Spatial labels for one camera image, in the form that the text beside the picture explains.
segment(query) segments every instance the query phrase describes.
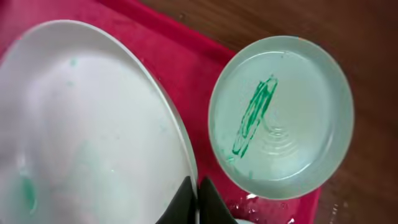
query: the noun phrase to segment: dish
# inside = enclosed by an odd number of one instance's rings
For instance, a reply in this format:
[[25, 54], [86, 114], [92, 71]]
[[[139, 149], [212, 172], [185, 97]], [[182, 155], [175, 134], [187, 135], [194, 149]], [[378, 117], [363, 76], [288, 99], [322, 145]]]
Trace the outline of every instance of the dish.
[[103, 30], [36, 26], [9, 49], [0, 86], [6, 223], [155, 223], [186, 176], [196, 192], [173, 103]]
[[232, 58], [214, 87], [209, 134], [229, 178], [255, 195], [288, 199], [319, 187], [353, 132], [343, 71], [298, 37], [259, 40]]

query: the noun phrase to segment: tray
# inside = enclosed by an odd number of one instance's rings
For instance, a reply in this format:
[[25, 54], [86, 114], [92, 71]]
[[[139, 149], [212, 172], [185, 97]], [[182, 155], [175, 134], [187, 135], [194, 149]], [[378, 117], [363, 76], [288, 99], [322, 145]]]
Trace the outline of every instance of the tray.
[[255, 223], [312, 223], [320, 189], [293, 200], [258, 198], [235, 186], [219, 167], [207, 131], [214, 84], [234, 52], [133, 0], [6, 0], [0, 2], [0, 54], [28, 28], [74, 19], [119, 39], [165, 88], [185, 124], [198, 166], [236, 218]]

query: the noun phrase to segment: green speck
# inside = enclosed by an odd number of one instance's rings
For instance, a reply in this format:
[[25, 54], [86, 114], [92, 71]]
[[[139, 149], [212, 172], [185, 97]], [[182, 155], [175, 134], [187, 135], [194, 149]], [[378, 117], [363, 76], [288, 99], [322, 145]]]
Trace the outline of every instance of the green speck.
[[75, 84], [72, 81], [67, 81], [67, 86], [73, 87]]
[[30, 214], [33, 214], [37, 203], [35, 189], [33, 181], [24, 175], [22, 176], [22, 192]]
[[71, 67], [75, 67], [76, 66], [76, 64], [77, 64], [77, 59], [76, 58], [72, 58], [71, 60], [70, 60], [70, 66]]
[[274, 78], [273, 75], [267, 81], [258, 84], [249, 102], [249, 106], [243, 115], [241, 126], [233, 144], [233, 154], [238, 156], [241, 153], [241, 158], [245, 155], [257, 127], [268, 109], [277, 85], [278, 79]]

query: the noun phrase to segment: brown wooden surface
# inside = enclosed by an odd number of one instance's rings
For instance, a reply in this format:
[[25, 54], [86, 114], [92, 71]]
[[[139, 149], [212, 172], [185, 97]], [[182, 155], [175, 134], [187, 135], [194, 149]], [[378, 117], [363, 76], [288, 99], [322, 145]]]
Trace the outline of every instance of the brown wooden surface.
[[353, 141], [323, 186], [315, 223], [398, 223], [398, 3], [388, 0], [142, 0], [238, 51], [271, 35], [337, 59], [355, 103]]

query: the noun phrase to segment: green dye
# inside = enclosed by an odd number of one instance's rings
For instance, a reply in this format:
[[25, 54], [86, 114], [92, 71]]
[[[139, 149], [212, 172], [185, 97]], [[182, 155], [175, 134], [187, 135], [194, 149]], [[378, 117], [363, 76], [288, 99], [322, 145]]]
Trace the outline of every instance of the green dye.
[[252, 170], [249, 171], [249, 179], [253, 179], [253, 171]]
[[77, 59], [72, 58], [72, 59], [70, 60], [70, 66], [71, 66], [71, 67], [74, 67], [74, 66], [76, 66], [76, 64], [77, 64]]
[[33, 181], [24, 175], [22, 176], [22, 193], [24, 196], [25, 203], [30, 210], [30, 214], [33, 214], [37, 203], [36, 193]]
[[268, 109], [277, 85], [278, 79], [274, 78], [273, 75], [267, 81], [258, 84], [249, 106], [243, 115], [241, 126], [233, 144], [233, 154], [238, 156], [240, 153], [241, 158], [245, 155], [257, 127]]
[[72, 87], [72, 86], [74, 86], [75, 84], [72, 82], [72, 81], [67, 81], [67, 86], [69, 86], [69, 87]]

